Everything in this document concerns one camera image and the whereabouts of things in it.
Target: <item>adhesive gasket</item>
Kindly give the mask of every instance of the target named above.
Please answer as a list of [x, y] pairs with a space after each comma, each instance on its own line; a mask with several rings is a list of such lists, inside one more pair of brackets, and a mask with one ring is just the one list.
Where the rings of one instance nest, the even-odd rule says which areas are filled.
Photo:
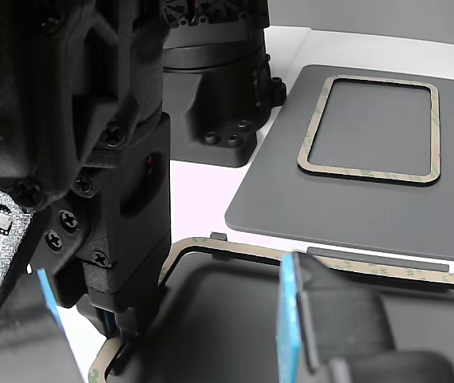
[[[265, 247], [244, 245], [241, 243], [230, 243], [218, 239], [183, 239], [172, 245], [170, 254], [164, 262], [160, 272], [160, 286], [163, 286], [166, 283], [179, 260], [186, 254], [194, 252], [221, 255], [233, 259], [242, 259], [272, 265], [278, 265], [284, 254], [288, 254], [288, 251], [279, 251]], [[378, 265], [375, 263], [345, 261], [343, 259], [334, 259], [322, 256], [316, 256], [316, 258], [326, 266], [335, 270], [346, 270], [354, 273], [380, 275], [390, 278], [443, 283], [454, 286], [454, 274], [452, 273]]]
[[[336, 166], [311, 164], [309, 162], [310, 152], [312, 151], [314, 139], [317, 135], [319, 125], [321, 124], [322, 115], [326, 110], [328, 98], [335, 81], [360, 81], [383, 85], [390, 84], [395, 86], [408, 86], [413, 88], [427, 89], [431, 95], [431, 163], [429, 174], [424, 176], [398, 172], [382, 172], [371, 169], [340, 168]], [[306, 132], [305, 140], [303, 141], [301, 149], [299, 150], [298, 166], [306, 172], [316, 173], [324, 176], [342, 176], [346, 178], [359, 177], [364, 179], [379, 179], [386, 181], [419, 184], [430, 184], [434, 182], [440, 176], [440, 102], [437, 88], [432, 84], [421, 81], [397, 80], [382, 77], [365, 77], [339, 74], [326, 78], [326, 82], [324, 83], [324, 86], [322, 88], [321, 95], [318, 99], [317, 105], [315, 106], [314, 114], [312, 115], [308, 131]]]

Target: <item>black screw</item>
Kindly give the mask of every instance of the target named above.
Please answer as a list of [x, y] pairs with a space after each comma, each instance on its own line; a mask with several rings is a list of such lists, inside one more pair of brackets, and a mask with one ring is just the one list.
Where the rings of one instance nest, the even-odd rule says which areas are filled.
[[77, 228], [77, 219], [70, 211], [63, 210], [60, 212], [60, 222], [64, 229], [70, 233], [74, 232]]
[[12, 198], [29, 210], [38, 210], [45, 202], [41, 188], [32, 180], [18, 181], [12, 190]]
[[112, 266], [112, 263], [109, 261], [109, 258], [102, 251], [94, 251], [94, 253], [93, 253], [93, 261], [99, 267], [104, 267], [106, 269], [108, 269], [108, 268], [110, 268]]
[[74, 181], [73, 191], [81, 197], [92, 198], [94, 192], [90, 176], [86, 173], [80, 173]]
[[47, 242], [49, 248], [53, 251], [59, 251], [63, 248], [63, 243], [61, 242], [60, 235], [54, 230], [50, 230], [45, 233], [45, 241]]
[[48, 6], [39, 9], [39, 14], [41, 31], [45, 34], [54, 34], [63, 22], [63, 15]]
[[238, 126], [241, 128], [242, 132], [248, 132], [250, 130], [250, 124], [246, 120], [241, 120], [238, 123]]
[[110, 124], [103, 132], [103, 143], [106, 147], [115, 149], [120, 147], [125, 141], [125, 134], [117, 124]]
[[217, 144], [219, 141], [218, 133], [216, 132], [209, 132], [205, 135], [205, 142], [209, 145]]
[[237, 134], [233, 134], [230, 137], [228, 137], [228, 146], [231, 148], [237, 148], [238, 146], [241, 145], [241, 137], [239, 137]]

